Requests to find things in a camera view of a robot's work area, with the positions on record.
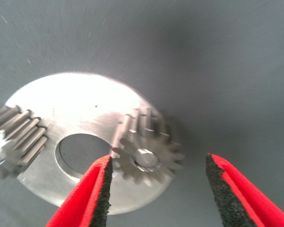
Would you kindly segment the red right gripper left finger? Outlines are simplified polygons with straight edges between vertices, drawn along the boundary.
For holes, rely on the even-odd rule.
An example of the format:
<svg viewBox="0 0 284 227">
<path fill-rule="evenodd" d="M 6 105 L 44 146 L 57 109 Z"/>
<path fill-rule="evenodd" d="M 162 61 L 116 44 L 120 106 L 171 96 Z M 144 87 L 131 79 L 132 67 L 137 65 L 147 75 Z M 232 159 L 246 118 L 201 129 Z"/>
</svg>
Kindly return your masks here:
<svg viewBox="0 0 284 227">
<path fill-rule="evenodd" d="M 110 155 L 94 161 L 46 225 L 105 227 L 110 207 L 112 172 Z"/>
</svg>

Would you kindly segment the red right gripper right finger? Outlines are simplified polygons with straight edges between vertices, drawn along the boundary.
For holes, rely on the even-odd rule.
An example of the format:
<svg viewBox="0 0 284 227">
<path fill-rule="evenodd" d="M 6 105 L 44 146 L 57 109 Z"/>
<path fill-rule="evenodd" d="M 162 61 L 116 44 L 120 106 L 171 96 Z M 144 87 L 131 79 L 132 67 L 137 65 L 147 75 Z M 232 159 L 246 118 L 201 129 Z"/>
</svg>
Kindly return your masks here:
<svg viewBox="0 0 284 227">
<path fill-rule="evenodd" d="M 284 227 L 284 212 L 228 160 L 209 153 L 205 171 L 225 227 Z"/>
</svg>

